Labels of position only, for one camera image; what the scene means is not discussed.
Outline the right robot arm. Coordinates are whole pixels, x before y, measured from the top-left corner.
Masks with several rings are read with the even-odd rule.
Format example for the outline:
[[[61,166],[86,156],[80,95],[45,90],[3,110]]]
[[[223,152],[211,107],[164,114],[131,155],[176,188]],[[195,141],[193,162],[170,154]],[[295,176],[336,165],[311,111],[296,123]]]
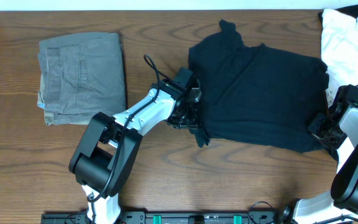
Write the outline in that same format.
[[[358,108],[349,107],[339,122],[347,135],[331,190],[296,202],[284,223],[358,222]]]

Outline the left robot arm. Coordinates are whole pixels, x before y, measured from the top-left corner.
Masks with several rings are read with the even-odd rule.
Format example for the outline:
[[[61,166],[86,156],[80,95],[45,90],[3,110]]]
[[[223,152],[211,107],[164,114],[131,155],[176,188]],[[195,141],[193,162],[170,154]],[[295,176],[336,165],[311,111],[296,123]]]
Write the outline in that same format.
[[[199,84],[154,83],[131,108],[108,116],[102,112],[89,122],[69,163],[69,171],[86,193],[88,211],[83,223],[115,223],[121,208],[118,195],[126,183],[143,137],[157,124],[194,128]]]

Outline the black t-shirt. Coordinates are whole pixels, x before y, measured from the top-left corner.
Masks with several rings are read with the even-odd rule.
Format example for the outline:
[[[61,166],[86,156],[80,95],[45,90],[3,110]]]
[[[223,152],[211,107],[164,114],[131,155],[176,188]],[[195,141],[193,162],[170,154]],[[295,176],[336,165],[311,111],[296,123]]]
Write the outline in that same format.
[[[200,82],[199,147],[212,139],[320,150],[308,132],[326,111],[327,65],[319,58],[267,47],[248,47],[234,23],[191,47],[188,67]]]

